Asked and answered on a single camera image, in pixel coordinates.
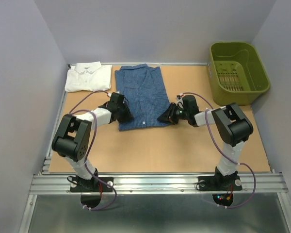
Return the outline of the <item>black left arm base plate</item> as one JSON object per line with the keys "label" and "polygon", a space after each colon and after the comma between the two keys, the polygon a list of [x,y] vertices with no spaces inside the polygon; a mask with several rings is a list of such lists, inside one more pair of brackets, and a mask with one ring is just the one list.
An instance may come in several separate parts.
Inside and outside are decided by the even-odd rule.
{"label": "black left arm base plate", "polygon": [[78,176],[68,176],[67,180],[70,182],[70,192],[72,193],[112,192],[111,188],[94,178],[85,180]]}

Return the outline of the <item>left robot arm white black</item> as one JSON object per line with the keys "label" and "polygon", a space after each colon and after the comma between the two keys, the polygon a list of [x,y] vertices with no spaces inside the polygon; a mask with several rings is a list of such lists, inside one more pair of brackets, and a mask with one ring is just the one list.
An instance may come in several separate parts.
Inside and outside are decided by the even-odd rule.
{"label": "left robot arm white black", "polygon": [[51,148],[68,161],[76,172],[68,178],[73,188],[82,187],[94,191],[102,185],[98,170],[88,160],[97,128],[114,121],[127,123],[133,120],[128,100],[123,94],[108,93],[106,103],[94,110],[76,110],[65,114],[53,138]]}

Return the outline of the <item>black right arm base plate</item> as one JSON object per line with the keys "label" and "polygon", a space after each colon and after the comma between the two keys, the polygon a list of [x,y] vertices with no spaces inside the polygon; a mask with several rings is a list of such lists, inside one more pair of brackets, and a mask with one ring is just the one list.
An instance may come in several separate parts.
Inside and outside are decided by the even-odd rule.
{"label": "black right arm base plate", "polygon": [[196,189],[201,192],[227,190],[241,191],[243,189],[239,176],[198,176],[195,186]]}

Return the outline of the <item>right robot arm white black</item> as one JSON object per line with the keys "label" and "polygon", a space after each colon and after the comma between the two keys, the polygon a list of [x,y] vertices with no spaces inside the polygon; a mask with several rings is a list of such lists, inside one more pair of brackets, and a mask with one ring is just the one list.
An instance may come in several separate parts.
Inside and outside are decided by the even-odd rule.
{"label": "right robot arm white black", "polygon": [[167,110],[158,117],[158,121],[177,125],[179,120],[186,120],[193,127],[210,125],[217,127],[223,141],[223,148],[214,143],[221,154],[214,175],[199,176],[196,188],[199,191],[240,191],[241,179],[237,166],[239,157],[253,133],[253,125],[236,103],[201,112],[193,95],[177,96],[178,101],[171,103]]}

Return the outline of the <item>blue checkered long sleeve shirt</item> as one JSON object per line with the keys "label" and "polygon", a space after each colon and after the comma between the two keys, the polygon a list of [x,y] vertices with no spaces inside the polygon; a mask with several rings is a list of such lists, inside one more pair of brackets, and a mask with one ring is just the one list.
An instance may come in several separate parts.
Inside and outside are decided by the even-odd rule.
{"label": "blue checkered long sleeve shirt", "polygon": [[158,121],[170,105],[160,67],[147,64],[122,66],[114,74],[116,89],[128,99],[134,117],[130,122],[120,123],[120,131],[169,125]]}

